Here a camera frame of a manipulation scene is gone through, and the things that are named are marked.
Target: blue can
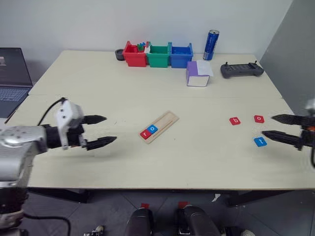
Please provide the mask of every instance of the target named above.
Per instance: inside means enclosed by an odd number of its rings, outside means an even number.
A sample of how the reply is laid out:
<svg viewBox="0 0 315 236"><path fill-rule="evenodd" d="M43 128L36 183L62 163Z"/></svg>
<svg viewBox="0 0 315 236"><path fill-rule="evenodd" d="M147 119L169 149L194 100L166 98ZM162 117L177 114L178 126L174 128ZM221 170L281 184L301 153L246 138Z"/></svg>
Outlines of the blue can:
<svg viewBox="0 0 315 236"><path fill-rule="evenodd" d="M205 52L203 54L204 60L211 60L212 59L213 53L215 52L219 33L220 32L218 30L215 30L215 29L212 29L209 31Z"/></svg>

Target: game controller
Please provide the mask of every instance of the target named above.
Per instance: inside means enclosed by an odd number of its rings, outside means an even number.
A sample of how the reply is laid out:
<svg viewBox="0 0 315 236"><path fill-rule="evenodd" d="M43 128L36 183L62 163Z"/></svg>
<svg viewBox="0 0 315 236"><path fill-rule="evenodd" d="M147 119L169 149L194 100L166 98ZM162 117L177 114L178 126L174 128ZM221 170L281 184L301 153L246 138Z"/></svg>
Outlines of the game controller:
<svg viewBox="0 0 315 236"><path fill-rule="evenodd" d="M221 66L221 73L224 78L255 75L259 76L264 73L264 69L255 63L229 65L227 62Z"/></svg>

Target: white table surface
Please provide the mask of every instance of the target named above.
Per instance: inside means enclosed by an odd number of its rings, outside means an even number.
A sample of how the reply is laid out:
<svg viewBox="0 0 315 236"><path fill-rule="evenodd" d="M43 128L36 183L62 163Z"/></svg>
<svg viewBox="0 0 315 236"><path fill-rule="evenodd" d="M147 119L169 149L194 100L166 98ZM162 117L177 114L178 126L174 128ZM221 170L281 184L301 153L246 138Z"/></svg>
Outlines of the white table surface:
<svg viewBox="0 0 315 236"><path fill-rule="evenodd" d="M60 96L86 115L108 118L85 125L85 138L117 136L96 150L52 149L34 160L33 187L300 189L315 187L309 148L271 140L262 130L299 135L298 126L270 117L292 111L264 73L223 79L220 65L255 61L251 55L215 55L215 76L205 88L186 87L185 70L128 67L113 53L65 51L32 89L9 125L36 125ZM180 119L151 144L139 133L165 111ZM56 125L50 112L44 123ZM265 123L255 123L263 115ZM238 117L232 126L229 118Z"/></svg>

